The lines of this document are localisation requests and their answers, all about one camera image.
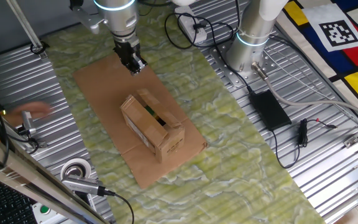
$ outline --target flattened cardboard sheet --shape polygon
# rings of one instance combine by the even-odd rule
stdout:
[[[112,54],[76,71],[73,77],[142,189],[206,148],[204,137],[150,67],[133,77],[119,57]],[[120,110],[129,95],[143,88],[148,89],[186,130],[185,145],[162,164],[127,126]]]

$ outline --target green object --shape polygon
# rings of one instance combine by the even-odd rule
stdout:
[[[324,223],[203,54],[169,43],[163,25],[171,12],[169,7],[155,7],[140,18],[136,30],[142,56],[209,147],[147,189],[137,185],[71,75],[113,53],[110,31],[101,26],[100,34],[93,35],[78,25],[44,39],[106,188],[129,199],[136,223]],[[173,41],[188,45],[175,19],[168,20],[167,28]],[[128,207],[113,197],[108,200],[117,223],[127,223],[131,219]]]
[[[40,212],[42,214],[47,214],[50,211],[50,208],[46,207],[45,205],[41,206]]]
[[[153,117],[155,117],[155,112],[154,112],[154,110],[151,108],[151,107],[149,107],[149,106],[145,106],[144,107],[146,110],[147,110],[147,112],[149,112]]]

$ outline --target metal grating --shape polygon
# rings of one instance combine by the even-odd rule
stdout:
[[[34,121],[34,138],[46,141],[48,148],[39,149],[33,158],[58,179],[64,163],[82,158],[91,164],[91,178],[97,178],[50,61],[31,53],[29,46],[0,55],[0,103],[9,110],[31,101],[44,101],[53,108],[52,114]],[[108,201],[99,196],[93,200],[98,213],[114,221]]]
[[[241,1],[241,9],[247,1]],[[201,0],[191,6],[196,16],[201,16],[214,22],[226,22],[233,28],[237,26],[236,5],[234,1]],[[214,27],[216,40],[224,40],[229,37],[227,28],[223,26]],[[206,28],[208,39],[203,44],[213,44],[211,29]],[[268,131],[260,120],[255,109],[250,105],[245,87],[237,88],[219,68],[209,49],[200,49],[207,61],[214,68],[232,96],[244,110],[249,119],[254,123],[260,134],[272,149],[275,149],[273,135]],[[269,40],[265,51],[288,71],[288,75],[276,65],[264,65],[270,67],[269,79],[277,92],[291,101],[315,101],[322,100],[326,95],[332,100],[341,100],[337,91],[319,73],[313,70],[301,56],[294,50],[274,40]],[[267,90],[266,84],[260,80],[247,80],[256,92]],[[335,222],[344,213],[358,204],[358,149],[344,147],[343,142],[352,134],[358,132],[356,119],[350,111],[345,113],[342,109],[333,105],[317,105],[306,107],[295,107],[283,105],[292,125],[276,130],[278,140],[278,153],[283,164],[291,163],[295,158],[296,139],[298,124],[301,119],[316,119],[338,126],[338,129],[327,129],[318,123],[309,123],[309,144],[301,149],[300,158],[295,166],[288,172],[306,195],[312,206],[326,220],[327,223]]]

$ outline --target black power adapter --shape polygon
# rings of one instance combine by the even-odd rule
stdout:
[[[270,90],[262,93],[252,91],[249,100],[269,131],[291,124],[291,119]]]

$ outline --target power strip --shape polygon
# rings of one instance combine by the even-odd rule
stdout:
[[[192,16],[194,16],[193,11],[188,6],[178,7],[175,9],[175,12],[176,13],[186,13],[187,12],[187,13],[191,14]],[[179,18],[179,24],[180,24],[181,28],[183,28],[183,30],[185,31],[188,38],[191,41],[193,41],[194,36],[196,35],[196,31],[194,30],[194,27],[193,27],[193,25],[195,24],[193,18],[190,18],[187,16],[181,16]],[[204,28],[199,28],[197,31],[195,43],[201,44],[204,40],[206,40],[206,32],[205,32]]]

